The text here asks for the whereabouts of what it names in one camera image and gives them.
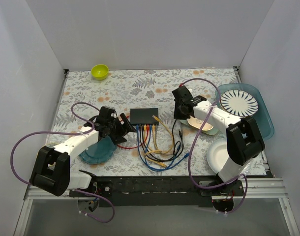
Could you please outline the black network switch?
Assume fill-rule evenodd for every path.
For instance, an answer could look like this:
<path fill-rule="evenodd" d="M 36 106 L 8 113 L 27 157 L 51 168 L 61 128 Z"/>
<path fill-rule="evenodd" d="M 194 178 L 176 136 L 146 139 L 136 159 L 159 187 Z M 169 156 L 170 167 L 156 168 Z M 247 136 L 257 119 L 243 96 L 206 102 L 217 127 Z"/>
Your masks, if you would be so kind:
<path fill-rule="evenodd" d="M 153 116 L 158 117 L 158 108 L 133 108 L 130 109 L 129 119 L 132 125 L 158 125 L 159 122 Z"/>

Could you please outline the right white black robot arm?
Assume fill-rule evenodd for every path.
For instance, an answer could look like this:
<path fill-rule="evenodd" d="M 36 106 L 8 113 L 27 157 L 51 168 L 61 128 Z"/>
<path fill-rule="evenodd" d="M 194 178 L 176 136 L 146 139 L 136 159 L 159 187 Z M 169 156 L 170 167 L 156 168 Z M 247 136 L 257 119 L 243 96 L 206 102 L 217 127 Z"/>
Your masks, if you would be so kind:
<path fill-rule="evenodd" d="M 215 185 L 201 186 L 191 174 L 191 156 L 202 128 L 197 132 L 188 155 L 188 173 L 195 187 L 216 189 L 216 192 L 223 196 L 229 194 L 233 190 L 232 182 L 245 177 L 241 173 L 242 170 L 265 149 L 256 120 L 251 116 L 240 118 L 229 114 L 218 108 L 216 103 L 210 103 L 200 95 L 194 97 L 184 85 L 173 90 L 172 94 L 175 101 L 174 119 L 198 118 L 226 134 L 229 157 L 216 174 Z"/>

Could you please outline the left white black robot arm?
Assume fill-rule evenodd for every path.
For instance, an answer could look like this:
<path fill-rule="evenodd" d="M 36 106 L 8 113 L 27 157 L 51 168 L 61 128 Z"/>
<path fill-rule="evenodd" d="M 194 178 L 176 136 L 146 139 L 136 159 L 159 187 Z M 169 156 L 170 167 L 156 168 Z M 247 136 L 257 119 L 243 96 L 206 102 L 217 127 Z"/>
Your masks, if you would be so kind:
<path fill-rule="evenodd" d="M 97 192 L 93 174 L 87 171 L 71 170 L 71 162 L 80 157 L 89 165 L 107 162 L 114 154 L 117 145 L 126 142 L 125 135 L 136 132 L 124 113 L 117 116 L 115 109 L 101 107 L 80 130 L 53 147 L 42 147 L 36 157 L 30 177 L 30 184 L 55 196 L 66 190 L 80 189 L 88 197 Z"/>

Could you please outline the beige square dish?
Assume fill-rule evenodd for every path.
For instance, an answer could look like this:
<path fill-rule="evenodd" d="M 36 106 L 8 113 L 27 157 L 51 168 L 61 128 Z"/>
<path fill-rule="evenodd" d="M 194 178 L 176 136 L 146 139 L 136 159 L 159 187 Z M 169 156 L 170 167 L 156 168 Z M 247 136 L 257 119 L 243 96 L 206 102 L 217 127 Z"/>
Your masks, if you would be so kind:
<path fill-rule="evenodd" d="M 194 118 L 194 117 L 190 117 L 189 119 L 187 119 L 187 122 L 189 123 L 190 126 L 200 129 L 202 123 L 204 122 L 203 120 Z M 209 123 L 206 123 L 204 125 L 204 127 L 202 128 L 202 131 L 210 131 L 213 129 L 213 126 Z"/>

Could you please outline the teal scalloped plate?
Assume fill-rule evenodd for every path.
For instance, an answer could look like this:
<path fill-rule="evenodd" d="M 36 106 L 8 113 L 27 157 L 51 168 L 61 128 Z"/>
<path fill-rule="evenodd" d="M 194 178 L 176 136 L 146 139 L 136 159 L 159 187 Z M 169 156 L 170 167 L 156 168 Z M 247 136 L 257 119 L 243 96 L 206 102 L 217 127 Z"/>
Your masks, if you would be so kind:
<path fill-rule="evenodd" d="M 102 164 L 107 162 L 114 154 L 116 145 L 109 136 L 101 139 L 84 150 L 79 157 L 89 165 Z"/>

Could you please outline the light green plate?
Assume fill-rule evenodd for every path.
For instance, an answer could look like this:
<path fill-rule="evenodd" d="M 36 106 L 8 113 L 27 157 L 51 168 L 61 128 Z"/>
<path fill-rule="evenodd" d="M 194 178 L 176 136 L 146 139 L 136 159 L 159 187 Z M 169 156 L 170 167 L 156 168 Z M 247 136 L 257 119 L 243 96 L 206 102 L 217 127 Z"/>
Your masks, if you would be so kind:
<path fill-rule="evenodd" d="M 199 129 L 199 127 L 198 128 L 195 128 L 194 126 L 192 126 L 192 125 L 190 125 L 189 123 L 188 123 L 188 121 L 186 121 L 186 120 L 180 120 L 180 123 L 182 123 L 182 124 L 184 124 L 184 125 L 186 125 L 186 126 L 188 126 L 188 127 L 190 127 L 190 128 L 194 128 L 194 129 L 196 129 L 196 130 L 198 130 Z M 210 129 L 210 130 L 202 130 L 202 133 L 205 133 L 205 134 L 207 134 L 207 135 L 211 135 L 211 136 L 214 136 L 214 135 L 216 135 L 217 133 L 218 133 L 218 130 L 215 128 L 215 127 L 213 127 L 212 129 Z"/>

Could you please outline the floral table mat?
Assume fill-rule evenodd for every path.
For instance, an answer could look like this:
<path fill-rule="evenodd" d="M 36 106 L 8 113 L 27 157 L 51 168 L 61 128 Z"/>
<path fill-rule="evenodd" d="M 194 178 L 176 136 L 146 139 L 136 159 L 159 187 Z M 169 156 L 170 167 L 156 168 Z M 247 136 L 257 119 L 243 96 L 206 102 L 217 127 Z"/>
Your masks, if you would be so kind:
<path fill-rule="evenodd" d="M 64 132 L 76 133 L 82 128 L 85 118 L 97 114 L 102 106 L 114 108 L 118 114 L 130 114 L 132 108 L 158 108 L 161 123 L 155 138 L 150 138 L 150 151 L 156 148 L 172 152 L 172 142 L 184 140 L 181 155 L 174 161 L 169 156 L 152 153 L 152 157 L 164 160 L 170 170 L 163 170 L 156 163 L 143 162 L 144 151 L 137 147 L 136 133 L 126 135 L 113 156 L 105 163 L 89 165 L 75 158 L 73 171 L 84 170 L 97 176 L 185 176 L 188 174 L 188 155 L 197 130 L 174 120 L 174 97 L 172 91 L 182 82 L 194 96 L 215 100 L 216 87 L 236 83 L 233 69 L 174 69 L 174 70 L 118 70 L 111 71 L 103 81 L 95 80 L 89 72 L 69 72 L 62 91 L 53 130 L 56 135 L 48 138 L 48 144 L 59 144 L 66 139 Z M 191 156 L 191 174 L 212 176 L 207 162 L 207 150 L 224 135 L 201 133 Z"/>

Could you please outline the lime green bowl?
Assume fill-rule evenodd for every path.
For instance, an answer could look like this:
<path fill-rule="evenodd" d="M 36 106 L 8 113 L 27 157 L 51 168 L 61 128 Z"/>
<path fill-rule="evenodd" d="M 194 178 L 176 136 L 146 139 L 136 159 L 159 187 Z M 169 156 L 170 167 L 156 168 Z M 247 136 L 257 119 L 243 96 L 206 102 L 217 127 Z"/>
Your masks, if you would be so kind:
<path fill-rule="evenodd" d="M 109 68 L 108 66 L 104 65 L 104 64 L 98 64 L 95 65 L 92 69 L 91 69 L 91 75 L 96 79 L 96 80 L 104 80 L 107 78 L 109 73 Z"/>

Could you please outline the white paper plate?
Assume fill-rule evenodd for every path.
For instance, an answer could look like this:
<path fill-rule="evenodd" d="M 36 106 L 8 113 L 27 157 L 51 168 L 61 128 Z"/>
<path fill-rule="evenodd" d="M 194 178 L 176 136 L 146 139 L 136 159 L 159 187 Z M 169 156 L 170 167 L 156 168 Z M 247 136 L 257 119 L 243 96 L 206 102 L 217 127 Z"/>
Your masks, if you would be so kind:
<path fill-rule="evenodd" d="M 207 151 L 207 162 L 210 168 L 220 176 L 247 175 L 251 170 L 251 160 L 241 166 L 231 159 L 225 138 L 218 139 L 210 145 Z"/>

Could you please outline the blue striped white plate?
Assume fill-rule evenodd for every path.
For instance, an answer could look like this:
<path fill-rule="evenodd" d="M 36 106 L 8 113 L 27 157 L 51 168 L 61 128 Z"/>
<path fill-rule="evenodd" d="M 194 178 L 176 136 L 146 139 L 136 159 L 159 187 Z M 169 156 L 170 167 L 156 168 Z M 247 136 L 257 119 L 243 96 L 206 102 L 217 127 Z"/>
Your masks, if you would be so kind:
<path fill-rule="evenodd" d="M 243 90 L 232 89 L 224 92 L 220 97 L 221 107 L 228 113 L 238 116 L 252 116 L 259 110 L 257 100 Z"/>

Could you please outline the teal plastic tray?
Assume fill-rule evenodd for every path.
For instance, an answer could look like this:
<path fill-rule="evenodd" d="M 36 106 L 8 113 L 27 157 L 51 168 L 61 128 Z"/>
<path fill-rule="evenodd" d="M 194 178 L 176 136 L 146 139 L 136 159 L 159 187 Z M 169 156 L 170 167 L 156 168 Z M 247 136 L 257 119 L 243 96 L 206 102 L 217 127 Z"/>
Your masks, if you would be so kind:
<path fill-rule="evenodd" d="M 216 98 L 220 99 L 221 95 L 232 89 L 237 89 L 237 90 L 243 90 L 246 91 L 247 93 L 251 94 L 258 102 L 259 105 L 259 110 L 257 113 L 252 115 L 254 119 L 257 122 L 257 125 L 259 127 L 259 130 L 261 132 L 261 135 L 263 137 L 263 140 L 268 140 L 274 135 L 274 126 L 272 123 L 272 120 L 270 118 L 270 115 L 268 113 L 268 110 L 266 108 L 266 105 L 264 103 L 264 100 L 260 94 L 260 92 L 252 85 L 249 84 L 243 84 L 243 83 L 237 83 L 237 84 L 224 84 L 220 85 L 218 87 L 218 90 L 216 94 Z"/>

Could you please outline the black mounting base plate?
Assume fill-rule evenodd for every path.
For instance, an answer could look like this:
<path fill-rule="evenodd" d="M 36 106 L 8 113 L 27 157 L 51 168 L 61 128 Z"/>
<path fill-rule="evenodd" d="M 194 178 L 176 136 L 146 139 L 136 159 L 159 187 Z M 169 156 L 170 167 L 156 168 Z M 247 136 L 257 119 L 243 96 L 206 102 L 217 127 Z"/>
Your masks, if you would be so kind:
<path fill-rule="evenodd" d="M 216 189 L 200 189 L 188 176 L 94 177 L 86 192 L 105 197 L 115 206 L 212 207 L 212 197 L 244 194 L 240 180 Z"/>

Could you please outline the aluminium frame rail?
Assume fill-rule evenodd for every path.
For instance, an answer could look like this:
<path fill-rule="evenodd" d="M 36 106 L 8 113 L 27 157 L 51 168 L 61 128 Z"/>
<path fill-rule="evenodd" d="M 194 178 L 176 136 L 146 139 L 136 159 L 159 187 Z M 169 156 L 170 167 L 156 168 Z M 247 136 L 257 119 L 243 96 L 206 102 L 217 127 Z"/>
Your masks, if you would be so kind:
<path fill-rule="evenodd" d="M 39 188 L 28 187 L 14 235 L 22 236 L 24 234 L 33 200 L 69 200 L 69 192 L 70 191 L 67 190 L 61 196 L 57 197 Z M 300 234 L 289 204 L 287 190 L 281 178 L 249 178 L 246 197 L 250 199 L 279 199 L 290 235 L 298 236 Z"/>

